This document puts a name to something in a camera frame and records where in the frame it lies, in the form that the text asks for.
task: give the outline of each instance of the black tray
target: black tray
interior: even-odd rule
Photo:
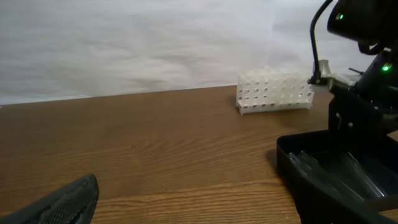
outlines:
[[[398,173],[396,141],[384,136],[380,139],[348,142],[347,139],[343,140],[333,135],[329,130],[283,136],[277,140],[277,163],[278,170],[285,177],[286,185],[294,197],[302,223],[397,223],[378,214],[380,211],[398,208],[397,195],[364,203],[347,200],[339,193],[302,174],[293,165],[288,154],[301,151],[309,154],[339,151],[367,154]]]

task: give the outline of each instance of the wooden table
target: wooden table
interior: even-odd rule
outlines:
[[[235,86],[0,109],[0,215],[87,173],[92,223],[300,223],[278,178],[276,139],[327,128],[311,110],[241,116]]]

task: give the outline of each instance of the wood grain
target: wood grain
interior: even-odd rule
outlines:
[[[241,116],[235,86],[7,105],[0,215],[94,173],[92,223],[300,223],[276,172],[279,136],[327,128],[311,110]]]

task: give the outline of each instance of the white backdrop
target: white backdrop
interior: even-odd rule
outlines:
[[[2,0],[0,105],[232,85],[245,70],[312,69],[323,0]],[[334,72],[373,57],[317,25]]]

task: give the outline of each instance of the white wall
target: white wall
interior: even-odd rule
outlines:
[[[308,30],[322,2],[2,0],[0,105],[231,85],[265,66],[311,70]],[[333,71],[364,70],[373,58],[327,32],[328,12],[320,58]]]

